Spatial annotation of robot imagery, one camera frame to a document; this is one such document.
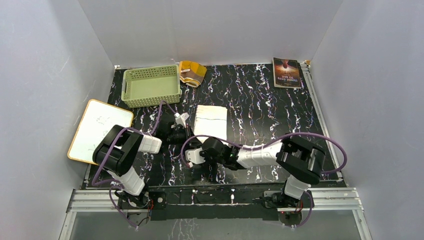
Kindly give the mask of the white towel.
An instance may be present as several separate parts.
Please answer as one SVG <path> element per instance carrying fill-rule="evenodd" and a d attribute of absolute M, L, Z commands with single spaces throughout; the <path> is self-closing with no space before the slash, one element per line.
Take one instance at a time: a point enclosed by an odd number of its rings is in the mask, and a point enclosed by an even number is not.
<path fill-rule="evenodd" d="M 223 106 L 198 105 L 196 108 L 193 133 L 227 139 L 228 109 Z"/>

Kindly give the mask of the yellow brown cloth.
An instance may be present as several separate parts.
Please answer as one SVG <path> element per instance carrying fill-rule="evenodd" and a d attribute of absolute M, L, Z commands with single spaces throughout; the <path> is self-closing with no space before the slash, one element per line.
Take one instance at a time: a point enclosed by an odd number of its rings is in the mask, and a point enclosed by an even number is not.
<path fill-rule="evenodd" d="M 207 68 L 198 62 L 183 60 L 179 62 L 179 79 L 192 88 L 198 88 L 204 80 Z"/>

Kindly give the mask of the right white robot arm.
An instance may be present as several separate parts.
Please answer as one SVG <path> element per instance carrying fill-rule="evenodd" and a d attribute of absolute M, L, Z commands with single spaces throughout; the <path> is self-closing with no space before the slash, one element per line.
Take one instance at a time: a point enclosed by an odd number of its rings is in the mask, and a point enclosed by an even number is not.
<path fill-rule="evenodd" d="M 295 207 L 303 193 L 320 182 L 325 158 L 326 153 L 320 146 L 300 136 L 290 136 L 259 149 L 253 146 L 238 148 L 209 137 L 191 162 L 218 163 L 233 171 L 279 165 L 289 173 L 281 194 L 282 202 Z"/>

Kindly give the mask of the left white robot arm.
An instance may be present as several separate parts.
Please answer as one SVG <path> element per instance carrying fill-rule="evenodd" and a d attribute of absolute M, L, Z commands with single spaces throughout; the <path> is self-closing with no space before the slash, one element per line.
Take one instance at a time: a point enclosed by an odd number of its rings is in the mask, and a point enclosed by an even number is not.
<path fill-rule="evenodd" d="M 114 125 L 92 154 L 92 161 L 102 166 L 123 187 L 130 202 L 137 208 L 149 203 L 146 184 L 133 167 L 139 152 L 158 154 L 169 145 L 181 145 L 193 134 L 188 125 L 160 122 L 154 133 L 142 133 L 133 128 Z"/>

